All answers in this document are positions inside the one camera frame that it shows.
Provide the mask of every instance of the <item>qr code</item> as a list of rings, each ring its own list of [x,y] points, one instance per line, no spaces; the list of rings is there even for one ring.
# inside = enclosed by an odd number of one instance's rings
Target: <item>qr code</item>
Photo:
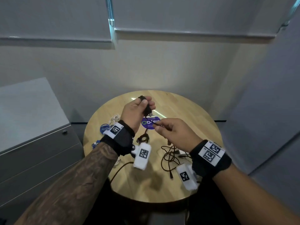
[[[182,181],[187,181],[190,179],[185,171],[180,173],[180,177],[182,178]]]
[[[208,162],[211,162],[216,157],[215,154],[213,154],[211,151],[206,151],[203,155],[203,158],[206,159]]]
[[[142,158],[147,159],[148,151],[147,151],[147,150],[144,150],[144,149],[141,149],[140,155],[139,155],[139,156],[142,157]]]
[[[117,126],[114,126],[114,127],[112,127],[111,128],[111,130],[110,130],[113,134],[117,134],[119,131],[120,131],[120,128],[119,127],[117,127]]]
[[[219,151],[221,151],[221,149],[220,149],[218,146],[214,145],[214,144],[212,144],[212,145],[209,147],[209,149],[212,150],[213,152],[215,152],[216,154],[218,154]]]

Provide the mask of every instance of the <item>table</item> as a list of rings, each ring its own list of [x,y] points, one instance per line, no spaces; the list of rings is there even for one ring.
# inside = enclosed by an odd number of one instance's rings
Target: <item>table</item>
[[[102,138],[99,131],[100,126],[107,123],[115,114],[121,115],[124,105],[140,95],[152,96],[152,100],[156,104],[156,110],[152,112],[155,116],[160,119],[165,117],[181,118],[202,139],[210,139],[223,146],[222,137],[216,123],[200,106],[174,93],[143,90],[117,96],[96,110],[88,121],[84,132],[83,148],[85,155],[92,151],[92,143]],[[141,125],[133,142],[136,143],[136,139],[144,132],[145,128]],[[165,151],[160,147],[167,145],[167,140],[156,133],[155,130],[148,130],[147,133],[150,138],[148,143],[151,145],[152,151],[146,170],[133,168],[132,164],[124,166],[112,181],[112,189],[124,197],[148,203],[173,202],[189,197],[192,193],[184,188],[176,170],[172,171],[174,178],[171,180],[169,172],[161,168],[161,159]],[[110,179],[123,164],[134,161],[131,155],[120,156],[120,158],[121,161],[118,166],[113,168],[109,174]],[[190,159],[181,158],[179,160],[180,163],[191,163]],[[163,166],[168,167],[167,161],[163,162]],[[171,168],[175,166],[175,163],[170,163]]]

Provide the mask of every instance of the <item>gray drawer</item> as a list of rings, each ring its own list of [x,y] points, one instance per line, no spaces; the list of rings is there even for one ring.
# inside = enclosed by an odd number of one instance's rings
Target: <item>gray drawer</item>
[[[6,225],[12,225],[22,215],[26,208],[42,193],[44,192],[55,180],[66,173],[76,163],[55,174],[54,176],[43,181],[39,185],[22,193],[13,200],[0,206],[0,218],[6,219]]]
[[[33,140],[0,155],[0,182],[80,143],[71,126]]]
[[[77,144],[0,183],[0,193],[3,193],[0,194],[0,205],[5,204],[82,158],[82,144]]]

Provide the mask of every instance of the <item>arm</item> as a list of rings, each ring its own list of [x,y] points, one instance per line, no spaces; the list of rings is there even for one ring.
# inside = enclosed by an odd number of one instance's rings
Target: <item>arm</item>
[[[137,98],[124,106],[121,120],[135,133],[147,104],[155,109],[151,96],[146,96],[142,102]],[[117,159],[113,148],[99,143],[88,156],[43,192],[15,225],[83,224]]]
[[[191,152],[202,139],[181,119],[166,118],[156,122],[156,132],[168,139],[175,147]],[[203,168],[210,165],[199,160]],[[239,171],[233,164],[218,172],[216,183],[241,224],[300,224],[300,218],[267,193],[251,178]]]
[[[300,218],[234,165],[213,177],[242,224],[300,224]]]

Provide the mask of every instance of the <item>purple round sticker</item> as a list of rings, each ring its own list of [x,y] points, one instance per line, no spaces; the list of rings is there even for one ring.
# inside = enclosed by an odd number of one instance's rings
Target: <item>purple round sticker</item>
[[[154,128],[152,126],[153,125],[152,122],[156,123],[159,120],[160,120],[160,118],[157,116],[148,117],[147,119],[145,117],[143,117],[142,126],[146,129],[153,130]]]

